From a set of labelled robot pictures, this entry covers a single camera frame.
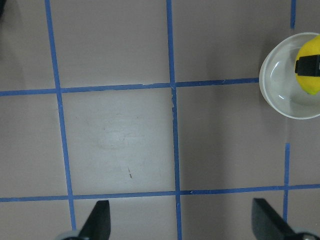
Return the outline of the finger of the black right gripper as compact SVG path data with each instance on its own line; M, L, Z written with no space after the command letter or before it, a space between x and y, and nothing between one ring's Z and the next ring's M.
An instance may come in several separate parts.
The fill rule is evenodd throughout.
M295 62L294 72L298 76L319 76L320 75L320 55L301 56Z

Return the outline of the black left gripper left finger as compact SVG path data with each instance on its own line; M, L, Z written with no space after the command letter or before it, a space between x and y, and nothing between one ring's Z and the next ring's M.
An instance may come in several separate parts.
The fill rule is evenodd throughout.
M111 214L108 200L96 202L77 238L80 240L108 240L111 235Z

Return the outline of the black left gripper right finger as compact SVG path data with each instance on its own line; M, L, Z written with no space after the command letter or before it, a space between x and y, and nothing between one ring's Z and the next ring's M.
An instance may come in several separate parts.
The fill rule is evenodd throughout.
M300 234L283 220L264 198L254 198L251 228L257 240L299 240Z

